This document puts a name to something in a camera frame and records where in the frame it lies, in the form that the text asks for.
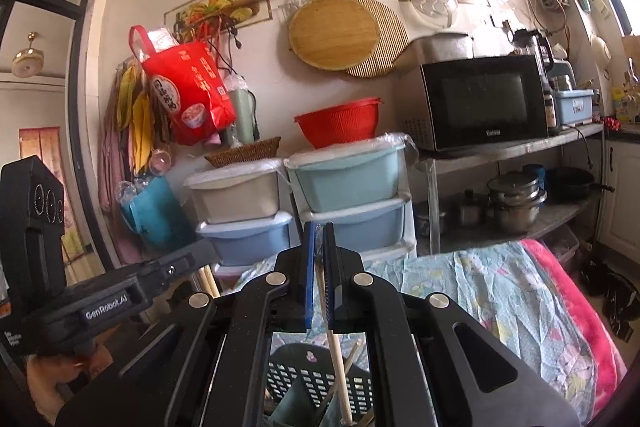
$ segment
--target cabinet door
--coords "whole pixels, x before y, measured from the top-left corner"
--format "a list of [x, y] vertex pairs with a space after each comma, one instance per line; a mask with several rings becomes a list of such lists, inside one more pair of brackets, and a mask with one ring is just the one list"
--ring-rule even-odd
[[604, 192], [602, 225], [598, 240], [640, 263], [640, 144], [608, 141], [608, 185]]

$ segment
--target metal shelf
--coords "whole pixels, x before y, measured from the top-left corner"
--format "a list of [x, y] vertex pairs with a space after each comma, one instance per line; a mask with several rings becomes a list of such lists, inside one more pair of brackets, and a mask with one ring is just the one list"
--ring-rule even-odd
[[[523, 234], [502, 232], [493, 226], [490, 218], [484, 225], [472, 229], [465, 229], [460, 226], [450, 227], [450, 229], [447, 229], [446, 235], [440, 239], [440, 253], [467, 250], [468, 248], [490, 247], [498, 243], [518, 241], [525, 238], [538, 239], [573, 219], [589, 204], [598, 201], [600, 197], [601, 194], [596, 193], [585, 200], [576, 201], [575, 203], [547, 202], [540, 208], [538, 219], [533, 224], [533, 227], [529, 232]], [[418, 238], [418, 255], [428, 254], [429, 248], [429, 238]]]
[[[581, 125], [580, 131], [585, 136], [592, 136], [602, 131], [601, 123], [589, 123]], [[446, 174], [447, 172], [461, 171], [471, 167], [493, 163], [509, 158], [517, 158], [532, 152], [543, 151], [558, 147], [575, 140], [580, 139], [580, 134], [574, 129], [562, 131], [558, 136], [550, 136], [541, 140], [512, 142], [505, 144], [492, 144], [482, 146], [474, 150], [474, 154], [461, 155], [451, 158], [443, 158], [435, 156], [432, 153], [421, 153], [418, 169], [426, 171], [428, 160], [435, 160], [436, 174]]]

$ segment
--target red tote bag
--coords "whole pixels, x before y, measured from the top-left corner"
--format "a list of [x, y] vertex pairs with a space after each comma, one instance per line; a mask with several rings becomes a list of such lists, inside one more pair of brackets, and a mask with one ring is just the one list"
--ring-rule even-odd
[[129, 47], [138, 57], [134, 36], [149, 56], [142, 62], [162, 107], [171, 118], [175, 140], [194, 145], [236, 121], [236, 112], [204, 42], [180, 44], [156, 52], [146, 30], [133, 26]]

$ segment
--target beige storage bin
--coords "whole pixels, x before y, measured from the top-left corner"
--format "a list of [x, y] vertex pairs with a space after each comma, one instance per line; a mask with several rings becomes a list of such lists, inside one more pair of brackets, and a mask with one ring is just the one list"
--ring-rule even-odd
[[284, 176], [282, 160], [272, 158], [198, 172], [184, 185], [200, 221], [231, 223], [275, 216], [280, 209], [280, 175]]

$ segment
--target metal bolt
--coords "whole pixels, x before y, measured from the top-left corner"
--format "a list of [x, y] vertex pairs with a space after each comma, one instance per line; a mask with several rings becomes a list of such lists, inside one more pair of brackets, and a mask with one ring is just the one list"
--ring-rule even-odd
[[373, 284], [373, 277], [368, 273], [356, 273], [353, 276], [353, 282], [358, 286], [371, 286]]
[[189, 306], [192, 308], [204, 308], [209, 304], [209, 296], [206, 293], [194, 293], [189, 297]]
[[271, 286], [280, 286], [287, 280], [287, 276], [281, 272], [271, 272], [267, 275], [267, 284]]
[[449, 297], [444, 293], [434, 293], [429, 297], [429, 304], [434, 308], [446, 308], [449, 306]]

